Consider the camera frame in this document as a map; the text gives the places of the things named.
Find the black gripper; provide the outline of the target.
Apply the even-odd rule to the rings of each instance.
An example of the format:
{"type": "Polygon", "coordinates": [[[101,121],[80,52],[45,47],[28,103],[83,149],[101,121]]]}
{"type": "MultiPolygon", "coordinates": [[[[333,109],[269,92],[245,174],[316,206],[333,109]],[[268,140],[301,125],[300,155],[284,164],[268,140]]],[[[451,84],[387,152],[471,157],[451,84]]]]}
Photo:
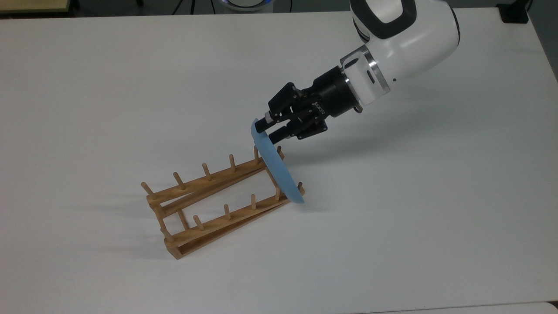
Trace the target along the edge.
{"type": "Polygon", "coordinates": [[[263,133],[275,125],[281,127],[269,134],[273,144],[287,138],[299,140],[327,131],[327,117],[338,117],[360,107],[360,103],[346,81],[339,66],[313,80],[311,87],[301,91],[293,83],[287,83],[268,103],[269,111],[255,123],[257,133],[263,133]],[[308,108],[304,97],[312,99],[308,108]]]}

